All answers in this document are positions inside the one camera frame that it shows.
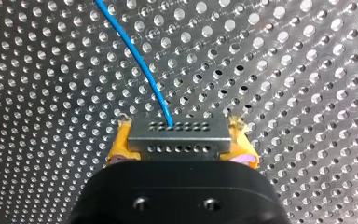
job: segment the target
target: perforated plate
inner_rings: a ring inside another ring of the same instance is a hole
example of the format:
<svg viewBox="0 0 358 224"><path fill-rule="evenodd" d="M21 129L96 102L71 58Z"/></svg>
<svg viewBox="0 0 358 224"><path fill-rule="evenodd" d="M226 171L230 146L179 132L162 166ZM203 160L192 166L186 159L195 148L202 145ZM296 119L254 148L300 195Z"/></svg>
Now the perforated plate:
<svg viewBox="0 0 358 224"><path fill-rule="evenodd" d="M358 1L105 3L174 115L243 115L293 223L358 222ZM162 115L90 0L0 0L0 223L63 223L121 113Z"/></svg>

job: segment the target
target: silver metal surface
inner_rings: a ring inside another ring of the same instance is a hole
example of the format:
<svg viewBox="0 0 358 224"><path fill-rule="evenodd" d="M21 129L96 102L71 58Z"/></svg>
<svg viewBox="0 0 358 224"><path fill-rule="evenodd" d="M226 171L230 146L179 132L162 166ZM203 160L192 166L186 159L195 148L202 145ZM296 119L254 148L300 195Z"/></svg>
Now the silver metal surface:
<svg viewBox="0 0 358 224"><path fill-rule="evenodd" d="M106 0L177 117L243 115L293 223L358 223L358 1ZM0 223L63 223L161 116L91 0L0 0Z"/></svg>
<svg viewBox="0 0 358 224"><path fill-rule="evenodd" d="M176 118L173 127L163 119L136 119L131 125L129 150L142 160L217 160L229 152L227 119Z"/></svg>

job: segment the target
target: blue wire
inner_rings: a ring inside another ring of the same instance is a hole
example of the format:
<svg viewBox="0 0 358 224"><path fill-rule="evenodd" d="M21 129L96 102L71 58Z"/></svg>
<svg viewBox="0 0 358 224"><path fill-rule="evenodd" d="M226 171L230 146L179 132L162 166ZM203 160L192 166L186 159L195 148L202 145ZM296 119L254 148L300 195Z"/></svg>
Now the blue wire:
<svg viewBox="0 0 358 224"><path fill-rule="evenodd" d="M115 28L115 30L120 34L121 39L130 49L133 57L135 58L136 62L141 66L142 71L144 71L147 80L149 81L150 87L152 88L153 92L156 94L157 100L159 105L161 106L162 112L164 112L165 119L169 126L173 126L172 115L170 109L165 104L164 97L161 95L161 92L157 88L157 83L153 78L152 73L150 72L147 64L145 63L144 59L142 58L141 54L139 53L138 49L131 43L130 38L124 31L124 29L120 26L118 21L114 16L112 16L106 5L103 3L103 0L94 0L97 7L101 10L104 16L109 20L110 24Z"/></svg>

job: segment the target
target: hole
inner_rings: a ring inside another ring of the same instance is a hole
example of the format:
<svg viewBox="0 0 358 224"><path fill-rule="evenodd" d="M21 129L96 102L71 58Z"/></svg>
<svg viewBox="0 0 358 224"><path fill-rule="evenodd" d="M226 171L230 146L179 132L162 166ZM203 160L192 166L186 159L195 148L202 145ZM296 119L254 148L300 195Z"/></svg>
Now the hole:
<svg viewBox="0 0 358 224"><path fill-rule="evenodd" d="M284 7L276 7L274 10L274 17L276 19L280 19L284 16L285 13L286 13L286 9L284 9Z"/></svg>
<svg viewBox="0 0 358 224"><path fill-rule="evenodd" d="M225 22L225 29L227 31L229 31L229 32L234 30L235 29L235 21L234 20L227 20Z"/></svg>
<svg viewBox="0 0 358 224"><path fill-rule="evenodd" d="M147 147L147 151L149 151L149 152L154 152L154 147L153 146L148 146Z"/></svg>
<svg viewBox="0 0 358 224"><path fill-rule="evenodd" d="M220 6L222 6L222 7L228 6L229 3L230 3L230 0L219 0L219 4L220 4Z"/></svg>
<svg viewBox="0 0 358 224"><path fill-rule="evenodd" d="M181 8L177 8L173 15L178 21L181 21L185 17L185 12Z"/></svg>
<svg viewBox="0 0 358 224"><path fill-rule="evenodd" d="M256 25L260 21L260 16L257 13L249 15L248 22L252 25Z"/></svg>
<svg viewBox="0 0 358 224"><path fill-rule="evenodd" d="M315 34L316 32L316 29L313 25L308 25L304 28L304 36L306 37L311 37L313 34Z"/></svg>
<svg viewBox="0 0 358 224"><path fill-rule="evenodd" d="M338 31L344 25L344 21L342 19L335 19L331 22L331 29L334 31Z"/></svg>
<svg viewBox="0 0 358 224"><path fill-rule="evenodd" d="M161 15L156 15L154 18L154 23L156 26L162 26L162 24L164 24L164 18Z"/></svg>
<svg viewBox="0 0 358 224"><path fill-rule="evenodd" d="M264 39L261 37L257 37L255 38L254 42L253 42L253 46L255 47L255 49L260 49L261 47L263 47L264 45Z"/></svg>
<svg viewBox="0 0 358 224"><path fill-rule="evenodd" d="M181 34L181 40L183 43L188 43L191 40L191 35L188 32L183 32Z"/></svg>
<svg viewBox="0 0 358 224"><path fill-rule="evenodd" d="M312 1L311 0L304 0L302 1L300 8L303 12L308 12L312 8Z"/></svg>
<svg viewBox="0 0 358 224"><path fill-rule="evenodd" d="M211 26L204 26L204 27L202 28L202 35L203 35L204 37L209 37L209 36L212 35L212 33L213 33L213 29L212 29Z"/></svg>
<svg viewBox="0 0 358 224"><path fill-rule="evenodd" d="M206 12L207 9L208 8L204 2L198 2L196 5L196 10L199 14Z"/></svg>
<svg viewBox="0 0 358 224"><path fill-rule="evenodd" d="M216 199L210 198L204 201L204 208L208 211L217 211L220 210L220 202Z"/></svg>
<svg viewBox="0 0 358 224"><path fill-rule="evenodd" d="M240 45L237 43L231 44L229 50L232 54L235 54L240 50Z"/></svg>
<svg viewBox="0 0 358 224"><path fill-rule="evenodd" d="M148 200L146 198L143 198L143 197L135 199L135 201L133 202L133 208L135 210L143 212L144 210L149 208Z"/></svg>

